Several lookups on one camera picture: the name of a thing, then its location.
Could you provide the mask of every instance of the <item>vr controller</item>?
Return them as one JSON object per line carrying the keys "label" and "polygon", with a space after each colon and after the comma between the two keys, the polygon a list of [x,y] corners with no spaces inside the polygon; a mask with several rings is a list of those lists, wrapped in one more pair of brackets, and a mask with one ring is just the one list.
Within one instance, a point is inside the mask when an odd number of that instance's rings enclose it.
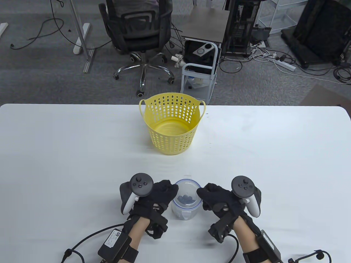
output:
{"label": "vr controller", "polygon": [[237,176],[232,180],[233,193],[241,198],[240,202],[245,204],[250,215],[259,217],[261,214],[261,191],[253,181],[246,176]]}
{"label": "vr controller", "polygon": [[122,199],[121,213],[127,215],[140,197],[148,196],[151,193],[152,187],[153,180],[145,173],[135,174],[129,182],[121,184],[119,187]]}

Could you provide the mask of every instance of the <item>power strip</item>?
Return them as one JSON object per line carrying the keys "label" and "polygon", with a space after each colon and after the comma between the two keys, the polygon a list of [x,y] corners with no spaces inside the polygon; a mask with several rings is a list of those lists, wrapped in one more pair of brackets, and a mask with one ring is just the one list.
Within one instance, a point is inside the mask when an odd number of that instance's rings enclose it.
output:
{"label": "power strip", "polygon": [[280,60],[276,60],[275,57],[276,57],[276,53],[273,54],[273,57],[274,58],[267,58],[266,56],[263,56],[264,58],[268,59],[269,61],[272,61],[273,63],[279,65],[279,66],[282,66],[283,68],[286,68],[287,70],[290,70],[292,72],[295,71],[296,67],[294,67],[293,65],[290,65],[284,61],[280,61]]}

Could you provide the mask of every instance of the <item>chair base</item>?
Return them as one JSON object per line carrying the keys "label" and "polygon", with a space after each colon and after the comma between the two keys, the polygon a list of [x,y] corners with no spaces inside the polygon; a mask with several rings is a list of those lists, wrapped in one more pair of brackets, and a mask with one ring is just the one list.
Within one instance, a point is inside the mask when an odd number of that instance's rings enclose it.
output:
{"label": "chair base", "polygon": [[158,54],[156,54],[154,57],[152,57],[149,60],[146,58],[145,52],[142,52],[141,55],[139,55],[137,52],[132,52],[132,53],[130,53],[130,56],[131,56],[131,61],[132,62],[137,62],[137,64],[119,68],[113,74],[113,77],[114,77],[115,80],[118,80],[119,79],[119,74],[121,73],[121,71],[134,69],[134,68],[141,68],[140,87],[139,87],[139,90],[137,90],[137,96],[138,97],[142,97],[144,95],[144,92],[145,92],[145,79],[146,79],[146,69],[147,68],[157,69],[157,70],[161,70],[161,71],[166,72],[168,74],[168,76],[169,76],[167,82],[169,84],[173,84],[174,83],[174,75],[173,75],[173,73],[170,70],[168,70],[167,68],[162,67],[162,66],[151,64],[151,62],[155,58],[157,58],[158,56],[162,56],[162,61],[164,63],[167,63],[166,56],[163,53],[158,53]]}

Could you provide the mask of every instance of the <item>plastic container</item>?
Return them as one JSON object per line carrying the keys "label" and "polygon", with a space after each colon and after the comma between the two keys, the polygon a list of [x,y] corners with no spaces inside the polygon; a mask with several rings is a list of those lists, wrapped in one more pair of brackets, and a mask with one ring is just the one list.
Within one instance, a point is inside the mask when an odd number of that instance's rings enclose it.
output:
{"label": "plastic container", "polygon": [[[145,112],[141,103],[145,102]],[[204,104],[200,114],[199,105]],[[163,154],[174,155],[189,148],[206,111],[204,101],[182,93],[162,93],[139,102],[153,145]]]}
{"label": "plastic container", "polygon": [[192,219],[201,208],[202,200],[196,193],[201,186],[190,177],[185,177],[176,182],[179,190],[172,200],[172,211],[180,220]]}
{"label": "plastic container", "polygon": [[207,87],[210,84],[209,80],[200,79],[198,77],[188,77],[188,83],[193,89]]}

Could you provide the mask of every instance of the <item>office chair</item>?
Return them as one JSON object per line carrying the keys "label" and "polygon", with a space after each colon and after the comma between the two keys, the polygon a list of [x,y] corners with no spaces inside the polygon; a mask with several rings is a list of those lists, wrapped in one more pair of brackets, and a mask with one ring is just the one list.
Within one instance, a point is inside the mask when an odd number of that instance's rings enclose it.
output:
{"label": "office chair", "polygon": [[140,88],[137,91],[138,97],[142,97],[144,94],[146,68],[166,72],[169,75],[168,83],[173,84],[174,75],[170,70],[151,64],[158,56],[161,56],[162,61],[166,63],[166,56],[159,52],[148,60],[145,54],[147,50],[162,50],[164,45],[170,40],[172,0],[159,0],[158,14],[153,10],[133,11],[117,15],[116,10],[118,11],[118,6],[115,7],[112,0],[106,0],[106,4],[108,13],[106,12],[105,4],[99,4],[99,10],[108,36],[116,49],[123,54],[130,54],[132,62],[137,62],[136,64],[119,68],[113,74],[114,79],[119,79],[121,71],[141,68]]}

